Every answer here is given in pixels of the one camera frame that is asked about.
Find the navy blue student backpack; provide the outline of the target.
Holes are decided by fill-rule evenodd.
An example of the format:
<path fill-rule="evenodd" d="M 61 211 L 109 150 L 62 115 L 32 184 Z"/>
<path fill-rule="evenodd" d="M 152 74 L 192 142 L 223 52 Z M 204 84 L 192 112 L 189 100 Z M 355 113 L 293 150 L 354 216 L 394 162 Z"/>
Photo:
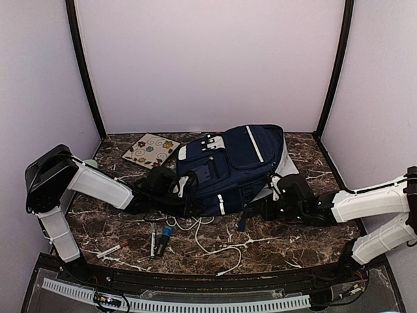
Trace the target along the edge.
<path fill-rule="evenodd" d="M 284 177 L 298 170 L 288 155 L 282 127 L 244 125 L 207 135 L 181 147 L 176 161 L 178 180 L 196 176 L 193 198 L 200 216 L 241 212 L 237 230 L 245 230 L 254 216 L 250 202 L 269 186 L 270 176 Z"/>

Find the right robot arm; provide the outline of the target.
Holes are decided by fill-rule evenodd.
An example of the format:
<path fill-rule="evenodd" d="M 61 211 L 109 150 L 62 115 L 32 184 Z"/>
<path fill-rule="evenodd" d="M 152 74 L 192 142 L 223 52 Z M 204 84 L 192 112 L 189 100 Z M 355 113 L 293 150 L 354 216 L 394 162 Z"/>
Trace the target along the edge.
<path fill-rule="evenodd" d="M 346 283 L 371 260 L 402 245 L 416 244 L 416 167 L 393 181 L 360 190 L 315 196 L 300 174 L 273 175 L 250 205 L 266 220 L 285 219 L 325 227 L 358 218 L 394 213 L 377 230 L 345 244 L 333 278 Z"/>

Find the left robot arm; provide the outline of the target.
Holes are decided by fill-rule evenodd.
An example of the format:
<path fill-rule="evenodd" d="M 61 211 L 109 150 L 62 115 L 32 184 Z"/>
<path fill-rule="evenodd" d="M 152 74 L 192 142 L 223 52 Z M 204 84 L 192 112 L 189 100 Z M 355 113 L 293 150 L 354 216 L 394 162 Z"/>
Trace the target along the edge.
<path fill-rule="evenodd" d="M 78 284 L 87 284 L 92 271 L 85 265 L 81 249 L 61 209 L 67 192 L 102 202 L 127 215 L 165 211 L 169 215 L 194 213 L 194 196 L 199 179 L 194 171 L 177 177 L 171 170 L 153 168 L 134 184 L 99 170 L 58 145 L 32 162 L 24 172 L 27 213 L 35 215 L 43 232 L 66 266 L 66 273 Z"/>

